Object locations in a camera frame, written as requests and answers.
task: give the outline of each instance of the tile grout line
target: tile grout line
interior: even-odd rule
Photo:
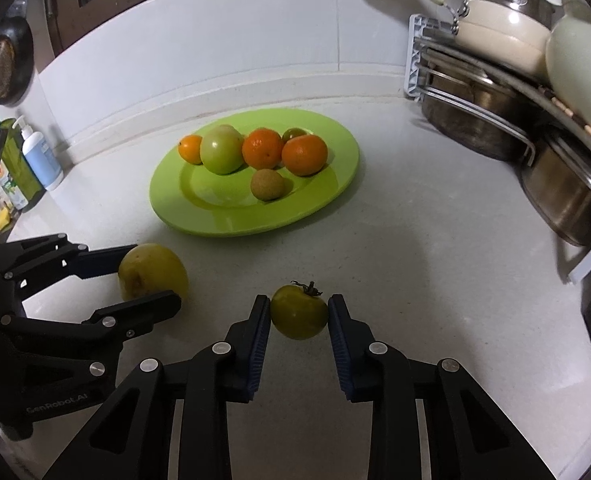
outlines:
[[[336,0],[336,41],[338,54],[338,72],[339,72],[339,0]]]

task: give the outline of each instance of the blue label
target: blue label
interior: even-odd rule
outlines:
[[[58,164],[47,141],[44,139],[36,144],[31,151],[25,153],[24,158],[27,159],[42,186],[49,186],[62,171],[60,164]]]

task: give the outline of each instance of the small orange fruit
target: small orange fruit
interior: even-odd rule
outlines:
[[[296,176],[308,176],[322,170],[329,150],[317,135],[294,137],[282,149],[285,168]]]
[[[274,130],[257,128],[242,143],[244,161],[255,170],[272,170],[280,163],[282,138]]]
[[[178,143],[178,153],[189,164],[202,164],[200,158],[200,144],[202,137],[199,135],[188,135],[182,137]]]

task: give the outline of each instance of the light green bowl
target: light green bowl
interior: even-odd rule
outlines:
[[[253,168],[244,166],[229,175],[216,175],[204,166],[185,162],[174,146],[154,172],[149,200],[156,215],[179,231],[240,236],[285,226],[326,206],[347,188],[357,171],[359,150],[353,135],[323,115],[293,108],[265,108],[219,119],[195,133],[203,136],[217,124],[230,124],[243,136],[261,126],[280,134],[289,128],[302,128],[327,143],[327,165],[309,177],[298,177],[281,168],[278,171],[288,179],[290,191],[281,199],[264,203],[250,189]]]

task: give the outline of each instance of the green fruit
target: green fruit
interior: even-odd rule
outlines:
[[[120,292],[124,301],[172,290],[183,300],[189,295],[187,271],[176,254],[159,244],[134,247],[118,267]]]
[[[200,158],[208,171],[218,175],[232,173],[244,163],[240,132],[229,124],[215,126],[200,143]]]
[[[255,198],[268,202],[285,193],[285,179],[274,170],[258,170],[252,176],[252,193]]]
[[[282,134],[282,142],[286,144],[288,140],[303,135],[307,135],[307,133],[302,128],[289,128],[286,132]]]
[[[313,282],[281,286],[271,298],[271,320],[291,339],[309,339],[322,330],[329,320],[329,309]]]

